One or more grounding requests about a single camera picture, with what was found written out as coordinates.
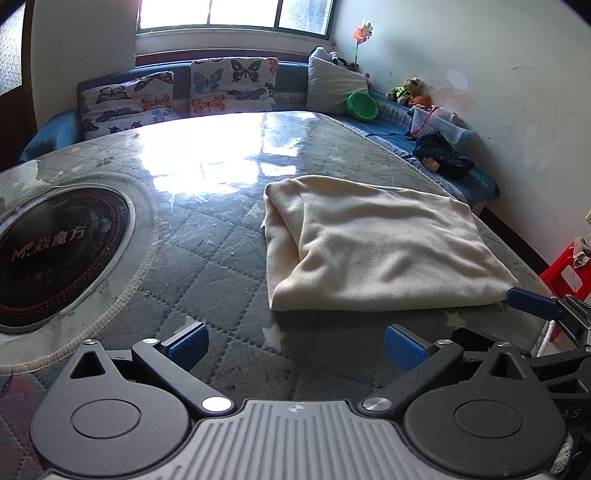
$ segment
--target plastic container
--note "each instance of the plastic container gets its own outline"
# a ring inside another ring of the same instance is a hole
[[[378,116],[378,105],[366,92],[353,92],[347,98],[347,111],[357,120],[373,120]]]
[[[452,146],[456,146],[458,143],[470,138],[474,131],[454,125],[452,121],[455,119],[455,113],[448,112],[443,108],[438,108],[432,113],[421,108],[413,108],[411,135],[417,138],[438,131]]]

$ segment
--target butterfly print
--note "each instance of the butterfly print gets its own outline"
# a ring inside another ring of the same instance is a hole
[[[90,110],[88,110],[88,105],[86,104],[86,97],[80,94],[80,114],[84,115],[88,112],[90,112]]]
[[[191,104],[193,105],[193,111],[195,113],[216,113],[216,112],[223,112],[226,109],[226,105],[224,105],[224,100],[226,97],[223,95],[216,95],[213,97],[207,97],[199,100],[192,100]]]
[[[107,100],[129,100],[127,93],[125,93],[125,86],[117,85],[116,87],[101,88],[96,103],[106,102]]]
[[[139,82],[135,84],[134,91],[139,92],[151,83],[154,83],[157,79],[170,85],[174,83],[173,72],[157,72],[140,78]]]
[[[142,98],[142,103],[144,104],[144,112],[146,110],[151,110],[152,108],[156,108],[157,106],[163,106],[166,108],[172,108],[172,103],[170,102],[170,97],[166,94],[161,95],[154,95],[153,97],[146,97]]]
[[[154,122],[159,124],[160,122],[168,122],[169,120],[179,120],[181,116],[166,108],[152,110],[154,116]]]
[[[275,96],[275,85],[273,85],[272,83],[269,83],[269,82],[265,82],[265,87],[269,90],[269,96],[274,97]]]
[[[269,59],[269,63],[271,64],[269,72],[273,76],[277,75],[277,70],[279,70],[279,63],[277,62],[277,59]]]
[[[105,110],[103,114],[96,119],[98,123],[108,122],[109,120],[113,120],[119,116],[124,115],[133,115],[134,113],[139,113],[137,110],[132,110],[128,106],[124,106],[123,108],[115,108],[114,110]]]
[[[94,132],[98,129],[99,129],[99,127],[97,127],[96,125],[93,125],[93,123],[89,119],[86,119],[82,122],[82,131],[83,132]]]
[[[260,60],[253,61],[247,69],[236,59],[230,60],[230,63],[232,64],[232,70],[234,70],[232,83],[240,81],[246,75],[251,78],[251,82],[258,82],[258,69],[261,68]]]
[[[261,95],[267,91],[264,88],[253,90],[252,92],[239,92],[238,90],[228,90],[228,95],[232,95],[236,100],[242,102],[243,100],[260,100]]]
[[[217,69],[212,75],[207,79],[199,72],[193,72],[193,83],[195,84],[195,92],[196,93],[203,93],[207,88],[211,92],[215,92],[220,88],[220,84],[218,83],[222,79],[223,69]]]

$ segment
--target butterfly pillow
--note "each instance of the butterfly pillow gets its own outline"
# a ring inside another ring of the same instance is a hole
[[[118,85],[94,87],[80,94],[84,126],[101,123],[109,116],[134,115],[156,108],[173,107],[173,72],[156,72]],[[95,138],[84,130],[84,138]]]
[[[92,138],[98,138],[104,135],[181,118],[179,114],[162,107],[129,115],[117,115],[117,113],[117,111],[107,111],[105,115],[98,117],[94,122],[89,119],[83,120],[82,130],[85,139],[91,140]]]
[[[275,109],[277,59],[202,59],[191,64],[191,116]]]

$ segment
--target ribbed plastic surface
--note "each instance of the ribbed plastic surface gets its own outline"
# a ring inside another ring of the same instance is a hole
[[[46,480],[57,480],[49,475]],[[249,401],[232,417],[205,420],[168,463],[142,480],[436,480],[385,420],[344,401]]]

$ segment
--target star pattern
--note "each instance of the star pattern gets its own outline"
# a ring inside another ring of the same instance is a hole
[[[443,313],[445,313],[445,316],[447,317],[446,326],[448,327],[459,328],[464,326],[466,323],[465,320],[462,320],[462,317],[460,317],[460,314],[457,310],[454,310],[453,312],[444,310]]]
[[[265,336],[265,343],[263,346],[269,346],[274,348],[278,352],[281,352],[281,341],[287,336],[279,328],[279,325],[274,323],[271,328],[262,328],[262,334]]]
[[[252,208],[249,210],[249,212],[247,213],[247,215],[250,215],[254,218],[257,218],[259,216],[259,214],[261,213],[265,213],[265,210],[263,210],[261,207],[258,206],[258,203],[255,203]]]

